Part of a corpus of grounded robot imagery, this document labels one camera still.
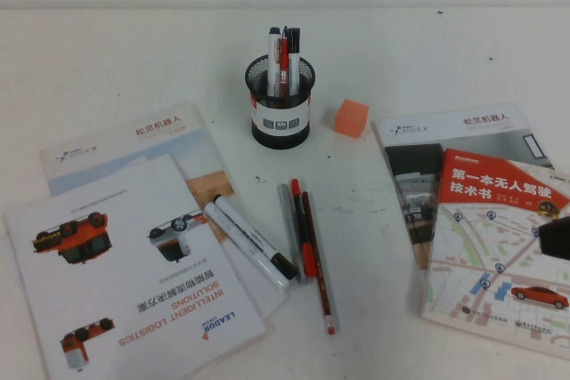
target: red book cover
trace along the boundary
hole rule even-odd
[[[570,359],[570,177],[447,150],[422,316]]]

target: black mesh pen holder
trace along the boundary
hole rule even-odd
[[[309,111],[314,69],[303,58],[299,62],[299,92],[287,97],[267,96],[267,55],[246,69],[246,85],[251,100],[251,133],[269,149],[298,146],[309,136]]]

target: book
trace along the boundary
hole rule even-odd
[[[238,209],[235,193],[216,146],[190,103],[175,105],[132,122],[55,144],[42,150],[52,195],[75,189],[123,168],[171,154],[200,209],[222,194]],[[263,318],[287,295],[251,263],[213,222],[208,222],[246,292]]]
[[[522,111],[497,104],[372,123],[393,175],[396,194],[418,266],[428,266],[439,173],[446,149],[551,166]]]
[[[570,176],[447,150],[422,316],[570,359],[569,213]]]
[[[6,220],[52,379],[178,379],[265,331],[169,155]]]

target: marker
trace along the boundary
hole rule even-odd
[[[314,262],[314,250],[309,240],[309,231],[307,229],[305,213],[303,211],[303,202],[301,201],[301,187],[299,180],[291,181],[293,189],[293,200],[295,201],[295,214],[297,215],[297,226],[299,228],[299,236],[301,238],[301,252],[303,253],[303,265],[305,266],[305,275],[308,278],[317,276],[317,266]]]
[[[305,218],[309,229],[309,237],[314,248],[314,261],[317,266],[317,281],[319,282],[319,294],[321,295],[324,323],[327,328],[327,332],[330,335],[333,335],[335,334],[335,324],[332,321],[329,293],[327,293],[327,284],[324,281],[324,272],[322,271],[321,256],[319,254],[319,246],[317,244],[317,232],[314,228],[313,211],[311,210],[311,203],[309,202],[309,194],[306,191],[303,192],[303,208],[305,209]]]
[[[301,38],[301,29],[294,27],[287,29],[287,46],[289,48],[289,95],[297,95],[300,86],[300,68],[299,62],[301,55],[299,53],[299,40]]]
[[[267,51],[267,96],[279,97],[279,56],[281,32],[279,27],[269,30],[269,50]]]
[[[289,48],[287,43],[287,27],[283,29],[279,56],[279,96],[289,97]]]
[[[263,237],[249,222],[238,213],[222,195],[214,198],[216,206],[228,217],[233,224],[244,234],[259,250],[267,257],[273,266],[279,270],[287,279],[293,279],[298,273],[295,267],[287,258],[277,251],[267,239]]]
[[[265,257],[238,227],[213,202],[204,207],[204,213],[222,229],[241,252],[279,289],[286,289],[289,281]]]
[[[279,194],[279,202],[281,204],[281,211],[283,212],[283,220],[285,221],[285,226],[287,228],[287,235],[289,237],[289,247],[291,248],[291,255],[293,257],[293,263],[297,267],[297,282],[301,285],[306,284],[305,268],[303,267],[303,256],[301,255],[301,240],[299,237],[299,230],[297,229],[297,223],[295,222],[295,215],[293,211],[295,206],[293,205],[293,200],[291,199],[291,192],[289,191],[289,186],[287,184],[281,184],[277,192]]]

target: orange eraser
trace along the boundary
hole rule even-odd
[[[358,138],[368,120],[368,106],[352,100],[344,100],[335,118],[335,133]]]

